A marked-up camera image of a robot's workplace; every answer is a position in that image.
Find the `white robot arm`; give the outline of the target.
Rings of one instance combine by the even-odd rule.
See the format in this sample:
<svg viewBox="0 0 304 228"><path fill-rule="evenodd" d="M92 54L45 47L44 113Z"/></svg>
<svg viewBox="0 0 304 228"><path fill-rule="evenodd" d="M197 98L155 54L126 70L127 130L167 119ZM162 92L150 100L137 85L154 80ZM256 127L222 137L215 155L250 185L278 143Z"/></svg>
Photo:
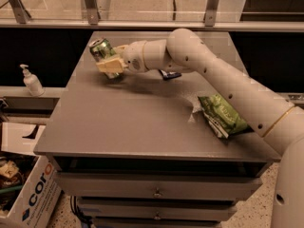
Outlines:
<svg viewBox="0 0 304 228"><path fill-rule="evenodd" d="M186 28L156 41L112 47L100 44L100 71L122 73L160 69L196 71L229 103L248 125L282 156L278 169L272 228L304 226L304 110L221 60Z"/></svg>

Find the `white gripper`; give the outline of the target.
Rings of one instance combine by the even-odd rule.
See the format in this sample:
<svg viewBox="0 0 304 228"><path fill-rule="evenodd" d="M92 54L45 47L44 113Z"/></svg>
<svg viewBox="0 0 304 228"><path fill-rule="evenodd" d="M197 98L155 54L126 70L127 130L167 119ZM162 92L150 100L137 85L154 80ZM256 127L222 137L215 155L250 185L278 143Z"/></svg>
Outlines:
<svg viewBox="0 0 304 228"><path fill-rule="evenodd" d="M146 72L143 58L145 44L145 41L139 41L114 47L117 54L123 55L123 60L120 57L110 57L98 62L96 66L103 73L123 73L126 67L135 73Z"/></svg>

